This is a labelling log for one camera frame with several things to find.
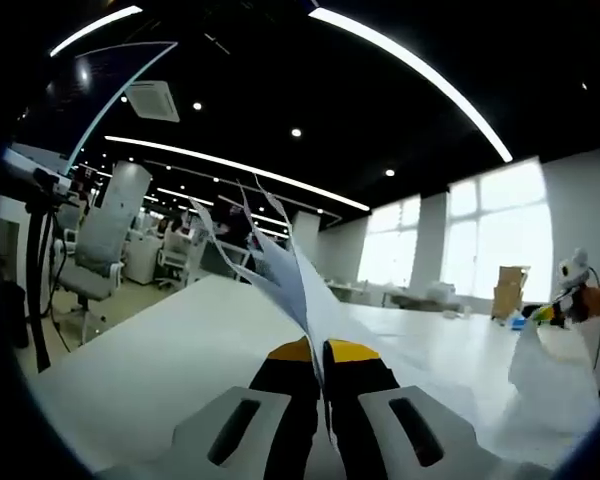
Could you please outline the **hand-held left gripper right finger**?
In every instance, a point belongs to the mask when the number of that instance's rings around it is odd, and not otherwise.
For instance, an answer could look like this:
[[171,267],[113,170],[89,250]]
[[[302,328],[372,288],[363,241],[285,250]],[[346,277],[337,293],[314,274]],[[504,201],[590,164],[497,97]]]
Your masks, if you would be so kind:
[[473,427],[417,386],[401,387],[361,344],[323,344],[331,427],[349,479],[478,479]]

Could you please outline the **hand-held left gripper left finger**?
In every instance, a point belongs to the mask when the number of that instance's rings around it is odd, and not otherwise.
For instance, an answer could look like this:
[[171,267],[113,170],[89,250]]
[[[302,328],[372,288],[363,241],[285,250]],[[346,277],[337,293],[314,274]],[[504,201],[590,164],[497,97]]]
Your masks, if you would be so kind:
[[175,428],[172,477],[303,478],[318,398],[309,341],[275,348],[248,387],[230,388]]

